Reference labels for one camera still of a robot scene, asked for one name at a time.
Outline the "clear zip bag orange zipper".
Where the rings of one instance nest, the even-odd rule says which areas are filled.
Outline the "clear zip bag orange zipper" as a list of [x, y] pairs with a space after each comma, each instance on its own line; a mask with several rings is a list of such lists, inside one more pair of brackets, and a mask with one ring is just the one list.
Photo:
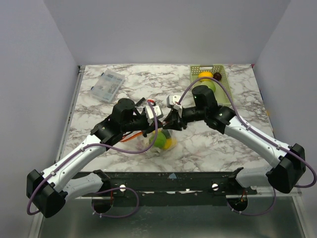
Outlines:
[[[168, 129], [168, 130], [171, 133], [171, 138], [175, 138], [176, 139], [176, 136], [174, 135], [173, 131], [170, 130], [170, 129]], [[137, 149], [136, 142], [137, 142], [137, 139], [140, 138], [140, 137], [144, 137], [142, 135], [141, 131], [140, 132], [134, 132], [132, 134], [124, 135], [124, 137], [122, 138], [122, 140], [120, 142], [121, 143], [125, 143], [127, 145], [128, 150]], [[152, 133], [148, 134], [146, 137], [148, 137], [150, 139], [151, 144], [154, 145], [154, 142], [155, 142], [155, 131], [153, 131]], [[165, 154], [167, 151], [170, 151], [172, 149], [169, 149], [169, 150], [159, 149], [160, 153], [158, 155]]]

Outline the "yellow banana toy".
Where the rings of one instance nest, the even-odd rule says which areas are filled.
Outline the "yellow banana toy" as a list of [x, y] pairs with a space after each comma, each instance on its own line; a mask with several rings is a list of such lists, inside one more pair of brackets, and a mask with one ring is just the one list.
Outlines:
[[177, 140], [175, 138], [168, 138], [166, 143], [163, 146], [163, 150], [169, 150], [175, 147], [177, 144]]

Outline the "small bright green vegetable toy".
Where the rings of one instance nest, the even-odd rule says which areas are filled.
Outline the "small bright green vegetable toy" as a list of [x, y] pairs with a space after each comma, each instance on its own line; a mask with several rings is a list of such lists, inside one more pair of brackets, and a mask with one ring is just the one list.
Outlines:
[[162, 149], [164, 145], [166, 144], [166, 141], [167, 141], [166, 136], [162, 132], [159, 131], [157, 134], [157, 138], [154, 142], [154, 146], [156, 148]]

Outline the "grey oyster mushroom toy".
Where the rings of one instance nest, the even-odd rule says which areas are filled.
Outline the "grey oyster mushroom toy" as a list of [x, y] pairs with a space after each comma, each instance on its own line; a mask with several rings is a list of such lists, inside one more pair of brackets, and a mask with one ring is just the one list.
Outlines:
[[[148, 137], [140, 137], [137, 139], [136, 147], [138, 151], [141, 151], [148, 148], [150, 144], [151, 142]], [[148, 155], [158, 155], [160, 153], [160, 150], [155, 146], [152, 146], [150, 149], [145, 151], [145, 153]]]

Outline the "green cabbage toy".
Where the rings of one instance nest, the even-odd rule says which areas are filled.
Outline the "green cabbage toy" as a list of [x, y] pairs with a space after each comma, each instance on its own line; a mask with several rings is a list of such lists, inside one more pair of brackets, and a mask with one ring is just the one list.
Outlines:
[[207, 86], [209, 89], [211, 89], [214, 93], [216, 92], [216, 86], [213, 81], [206, 80], [206, 81], [200, 81], [199, 86], [204, 85]]

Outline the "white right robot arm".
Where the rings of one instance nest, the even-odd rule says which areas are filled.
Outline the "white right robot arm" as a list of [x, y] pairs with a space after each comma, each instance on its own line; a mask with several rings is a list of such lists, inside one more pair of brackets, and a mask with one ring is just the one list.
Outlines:
[[251, 127], [227, 106], [218, 105], [213, 91], [205, 85], [192, 89], [195, 106], [184, 108], [180, 96], [169, 95], [170, 108], [165, 118], [165, 129], [183, 130], [194, 121], [230, 136], [255, 151], [268, 165], [258, 168], [238, 168], [229, 177], [228, 189], [239, 194], [251, 186], [271, 186], [282, 193], [290, 193], [306, 170], [305, 151], [299, 144], [289, 146]]

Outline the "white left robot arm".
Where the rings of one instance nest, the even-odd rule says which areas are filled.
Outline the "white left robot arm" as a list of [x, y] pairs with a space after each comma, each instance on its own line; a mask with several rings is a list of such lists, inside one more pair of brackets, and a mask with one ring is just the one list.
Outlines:
[[34, 215], [30, 207], [34, 204], [37, 211], [46, 218], [58, 213], [66, 202], [86, 194], [104, 196], [117, 190], [125, 192], [126, 185], [115, 185], [104, 172], [97, 170], [90, 174], [74, 178], [88, 163], [108, 149], [124, 152], [115, 147], [126, 132], [152, 131], [157, 136], [159, 121], [163, 117], [161, 108], [148, 102], [142, 112], [138, 112], [131, 99], [120, 99], [114, 105], [112, 113], [91, 130], [85, 140], [70, 154], [42, 172], [32, 170], [27, 176], [27, 214]]

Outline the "black bit holder strip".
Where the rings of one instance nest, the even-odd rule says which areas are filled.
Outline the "black bit holder strip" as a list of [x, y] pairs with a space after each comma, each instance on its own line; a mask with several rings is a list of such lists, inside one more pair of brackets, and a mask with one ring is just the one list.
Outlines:
[[140, 99], [136, 104], [141, 105], [145, 101], [145, 98]]

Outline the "clear plastic organizer box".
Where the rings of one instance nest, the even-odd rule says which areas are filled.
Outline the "clear plastic organizer box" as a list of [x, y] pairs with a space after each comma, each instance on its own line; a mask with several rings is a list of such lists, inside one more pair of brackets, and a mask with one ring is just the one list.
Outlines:
[[98, 81], [91, 88], [91, 96], [102, 102], [110, 103], [124, 81], [124, 75], [106, 70], [98, 77]]

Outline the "pale green perforated basket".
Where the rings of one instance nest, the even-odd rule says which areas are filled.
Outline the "pale green perforated basket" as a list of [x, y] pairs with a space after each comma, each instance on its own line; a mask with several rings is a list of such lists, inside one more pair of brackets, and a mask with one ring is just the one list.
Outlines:
[[[227, 75], [226, 75], [226, 71], [225, 71], [224, 65], [221, 65], [221, 64], [191, 65], [190, 66], [190, 81], [191, 82], [195, 81], [198, 78], [198, 75], [201, 72], [204, 72], [204, 71], [209, 71], [213, 75], [216, 72], [219, 72], [222, 75], [222, 79], [219, 82], [226, 89], [226, 91], [228, 92], [230, 98], [233, 100], [233, 96], [231, 94], [231, 88], [230, 88], [230, 85], [229, 85], [229, 82], [228, 82], [228, 79], [227, 79]], [[199, 86], [199, 84], [200, 84], [200, 81], [196, 82], [193, 87]], [[218, 83], [214, 82], [214, 84], [216, 86], [216, 92], [214, 93], [214, 96], [215, 96], [215, 98], [217, 100], [217, 103], [219, 105], [223, 105], [223, 106], [231, 105], [230, 100], [228, 99], [228, 96], [224, 92], [224, 90], [219, 86]]]

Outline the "yellow round fruit toy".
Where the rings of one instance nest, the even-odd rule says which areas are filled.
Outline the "yellow round fruit toy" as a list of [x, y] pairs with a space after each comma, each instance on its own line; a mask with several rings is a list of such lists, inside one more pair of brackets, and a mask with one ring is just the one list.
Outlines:
[[204, 71], [204, 72], [201, 72], [199, 75], [198, 75], [199, 78], [203, 78], [203, 77], [213, 77], [213, 74], [209, 71]]

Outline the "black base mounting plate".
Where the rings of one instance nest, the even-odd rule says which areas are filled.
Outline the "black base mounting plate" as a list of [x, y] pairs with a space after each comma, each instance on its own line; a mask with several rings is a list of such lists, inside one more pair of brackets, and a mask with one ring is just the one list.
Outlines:
[[129, 191], [90, 193], [97, 206], [148, 207], [213, 205], [225, 206], [227, 198], [258, 193], [234, 182], [234, 172], [102, 172], [96, 171], [104, 184], [102, 190], [125, 185]]

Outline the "dark red plum toy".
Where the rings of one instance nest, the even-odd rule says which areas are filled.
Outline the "dark red plum toy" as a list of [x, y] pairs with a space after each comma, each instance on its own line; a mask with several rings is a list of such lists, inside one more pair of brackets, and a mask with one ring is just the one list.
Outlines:
[[217, 81], [221, 81], [222, 79], [222, 75], [219, 73], [219, 72], [216, 72], [214, 75], [213, 75], [214, 79], [216, 79]]

